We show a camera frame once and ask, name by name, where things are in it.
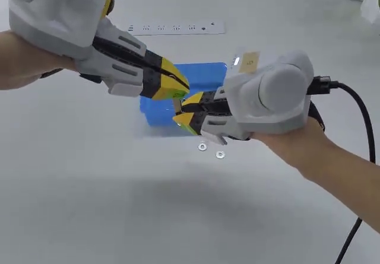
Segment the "black cable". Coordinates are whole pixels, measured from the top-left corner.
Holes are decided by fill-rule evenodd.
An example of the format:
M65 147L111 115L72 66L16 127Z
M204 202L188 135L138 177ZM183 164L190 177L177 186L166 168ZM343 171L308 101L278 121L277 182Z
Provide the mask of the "black cable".
M368 147L369 147L369 161L372 163L376 163L376 151L375 151L375 137L373 136L373 128L372 128L372 122L371 118L369 117L369 113L367 110L366 105L364 104L363 100L360 98L357 92L355 92L352 88L349 86L339 83L339 82L331 82L330 84L331 88L339 88L344 90L345 92L349 93L354 100L356 101L357 105L360 108L360 111L362 112L364 123L366 126L367 131L367 137L368 137ZM346 241L344 242L344 245L342 247L342 250L340 251L337 260L335 261L335 264L341 264L343 257L346 255L347 250L357 233L360 225L362 224L363 220L358 218L355 222L355 225L352 227L349 236L347 237Z

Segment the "wrist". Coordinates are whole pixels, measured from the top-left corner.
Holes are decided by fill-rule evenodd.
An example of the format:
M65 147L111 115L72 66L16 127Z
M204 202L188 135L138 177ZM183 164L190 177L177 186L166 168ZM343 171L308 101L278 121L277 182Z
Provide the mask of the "wrist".
M69 58L67 56L57 56L56 64L57 64L57 67L55 68L63 68L67 70L76 71L75 61L72 58Z
M317 149L316 153L297 169L304 178L315 181L333 166L336 157L340 155L341 151L342 149L338 145L329 142Z

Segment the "label sticker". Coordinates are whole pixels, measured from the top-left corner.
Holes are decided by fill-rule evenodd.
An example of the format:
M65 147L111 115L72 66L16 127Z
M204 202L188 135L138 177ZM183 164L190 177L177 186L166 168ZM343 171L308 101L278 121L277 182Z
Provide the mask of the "label sticker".
M259 52L244 53L239 73L255 72L259 64L259 56Z

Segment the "led light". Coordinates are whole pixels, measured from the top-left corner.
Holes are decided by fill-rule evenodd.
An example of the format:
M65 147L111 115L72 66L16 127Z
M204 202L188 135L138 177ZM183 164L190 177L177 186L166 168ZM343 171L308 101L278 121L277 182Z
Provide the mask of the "led light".
M236 59L235 59L235 62L233 63L234 66L238 65L238 64L239 64L239 61L240 61L240 58L236 58Z

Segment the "forearm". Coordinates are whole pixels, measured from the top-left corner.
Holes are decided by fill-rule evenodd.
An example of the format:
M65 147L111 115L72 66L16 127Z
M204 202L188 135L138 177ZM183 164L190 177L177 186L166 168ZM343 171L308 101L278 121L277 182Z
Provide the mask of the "forearm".
M74 70L74 61L39 49L12 31L0 32L0 77L33 77L57 68Z
M314 164L299 170L380 233L380 167L336 146Z

